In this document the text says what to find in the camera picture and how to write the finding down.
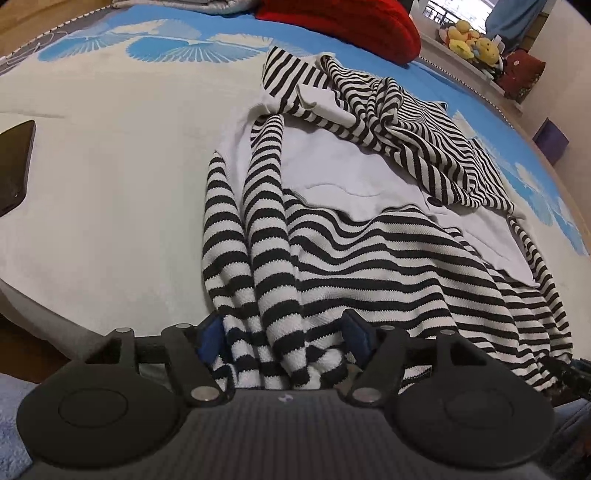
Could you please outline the black white striped garment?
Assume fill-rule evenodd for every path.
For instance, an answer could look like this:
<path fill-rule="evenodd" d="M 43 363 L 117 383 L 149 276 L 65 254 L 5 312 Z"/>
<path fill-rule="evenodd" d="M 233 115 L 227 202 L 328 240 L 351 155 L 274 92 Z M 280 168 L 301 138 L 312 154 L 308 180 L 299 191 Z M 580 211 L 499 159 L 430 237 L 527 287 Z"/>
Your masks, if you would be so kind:
<path fill-rule="evenodd" d="M 495 162 L 442 102 L 334 56 L 273 47 L 208 166 L 202 275 L 222 388 L 331 388 L 359 356 L 342 313 L 451 329 L 533 388 L 569 360 L 566 313 Z"/>

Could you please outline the blue white patterned bedspread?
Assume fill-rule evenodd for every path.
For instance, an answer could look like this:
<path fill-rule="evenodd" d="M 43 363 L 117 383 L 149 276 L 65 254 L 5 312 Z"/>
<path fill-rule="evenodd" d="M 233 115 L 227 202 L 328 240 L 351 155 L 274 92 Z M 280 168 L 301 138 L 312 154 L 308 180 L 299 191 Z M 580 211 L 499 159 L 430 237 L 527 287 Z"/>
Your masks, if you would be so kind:
<path fill-rule="evenodd" d="M 157 6 L 57 29 L 4 59 L 1 126 L 36 124 L 23 203 L 1 220 L 5 316 L 68 355 L 128 326 L 197 322 L 206 164 L 256 98 L 267 51 L 335 54 L 447 104 L 492 153 L 560 291 L 577 350 L 590 337 L 590 251 L 533 148 L 471 92 L 426 65 L 250 15 Z"/>

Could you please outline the purple storage box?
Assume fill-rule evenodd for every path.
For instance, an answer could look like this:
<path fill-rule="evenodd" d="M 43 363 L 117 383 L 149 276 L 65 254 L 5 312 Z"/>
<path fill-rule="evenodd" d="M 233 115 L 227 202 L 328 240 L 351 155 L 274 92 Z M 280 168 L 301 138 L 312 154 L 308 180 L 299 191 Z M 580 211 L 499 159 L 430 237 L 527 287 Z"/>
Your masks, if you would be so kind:
<path fill-rule="evenodd" d="M 549 118 L 542 123 L 533 141 L 551 165 L 563 157 L 569 145 L 569 139 Z"/>

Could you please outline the black smartphone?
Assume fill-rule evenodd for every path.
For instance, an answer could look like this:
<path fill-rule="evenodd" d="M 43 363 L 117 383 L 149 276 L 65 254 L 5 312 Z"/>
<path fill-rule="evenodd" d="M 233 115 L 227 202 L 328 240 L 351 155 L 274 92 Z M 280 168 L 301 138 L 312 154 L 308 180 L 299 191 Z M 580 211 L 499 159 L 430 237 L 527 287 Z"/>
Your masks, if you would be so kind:
<path fill-rule="evenodd" d="M 0 135 L 0 216 L 17 208 L 27 193 L 36 123 L 28 120 Z"/>

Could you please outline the yellow plush toy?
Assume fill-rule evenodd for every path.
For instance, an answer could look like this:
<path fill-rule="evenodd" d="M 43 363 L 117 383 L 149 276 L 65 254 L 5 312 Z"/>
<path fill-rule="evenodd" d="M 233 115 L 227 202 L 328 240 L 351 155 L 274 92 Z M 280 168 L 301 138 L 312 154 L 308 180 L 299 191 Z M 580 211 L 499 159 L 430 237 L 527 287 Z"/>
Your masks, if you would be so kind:
<path fill-rule="evenodd" d="M 481 34 L 466 20 L 443 25 L 439 29 L 439 38 L 449 50 L 479 69 L 502 71 L 502 54 L 505 49 L 502 37 L 493 39 Z"/>

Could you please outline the red folded knit garment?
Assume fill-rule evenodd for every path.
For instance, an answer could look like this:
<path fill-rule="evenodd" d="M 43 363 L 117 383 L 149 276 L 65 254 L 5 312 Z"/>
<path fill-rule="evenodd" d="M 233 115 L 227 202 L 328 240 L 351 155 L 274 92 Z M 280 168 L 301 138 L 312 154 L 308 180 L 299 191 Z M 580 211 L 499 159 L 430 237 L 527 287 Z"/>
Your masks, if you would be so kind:
<path fill-rule="evenodd" d="M 399 1 L 261 1 L 256 19 L 322 33 L 398 65 L 414 61 L 422 49 L 418 28 Z"/>

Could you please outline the blue curtain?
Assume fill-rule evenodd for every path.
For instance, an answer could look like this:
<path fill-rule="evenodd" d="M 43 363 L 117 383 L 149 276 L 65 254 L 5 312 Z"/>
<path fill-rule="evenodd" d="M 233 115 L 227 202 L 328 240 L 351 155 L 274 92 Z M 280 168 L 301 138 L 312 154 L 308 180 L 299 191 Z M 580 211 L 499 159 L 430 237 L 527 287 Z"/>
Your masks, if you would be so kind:
<path fill-rule="evenodd" d="M 507 49 L 521 43 L 546 0 L 499 0 L 485 22 L 486 36 L 500 36 Z"/>

